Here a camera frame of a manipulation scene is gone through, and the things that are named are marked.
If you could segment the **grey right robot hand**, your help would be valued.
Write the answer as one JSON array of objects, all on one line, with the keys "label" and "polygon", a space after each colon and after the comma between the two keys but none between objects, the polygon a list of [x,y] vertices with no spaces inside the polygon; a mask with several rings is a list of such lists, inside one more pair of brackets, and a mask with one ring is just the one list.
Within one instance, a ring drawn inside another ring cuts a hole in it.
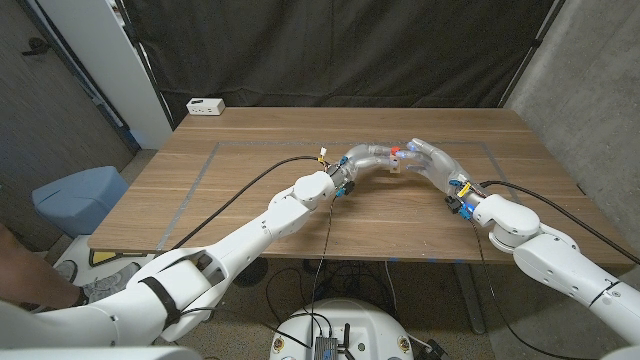
[{"label": "grey right robot hand", "polygon": [[413,161],[406,169],[426,177],[447,196],[474,205],[481,198],[487,197],[487,192],[481,189],[454,158],[430,143],[414,138],[407,143],[407,150],[399,150],[395,156]]}]

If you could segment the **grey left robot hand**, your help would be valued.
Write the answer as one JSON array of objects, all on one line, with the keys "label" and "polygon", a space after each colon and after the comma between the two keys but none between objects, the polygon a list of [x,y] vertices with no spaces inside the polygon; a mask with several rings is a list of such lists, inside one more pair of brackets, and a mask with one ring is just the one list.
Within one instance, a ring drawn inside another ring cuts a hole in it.
[{"label": "grey left robot hand", "polygon": [[383,167],[397,168],[399,162],[392,157],[391,148],[381,145],[360,144],[351,148],[337,163],[328,169],[336,189],[357,178],[360,170]]}]

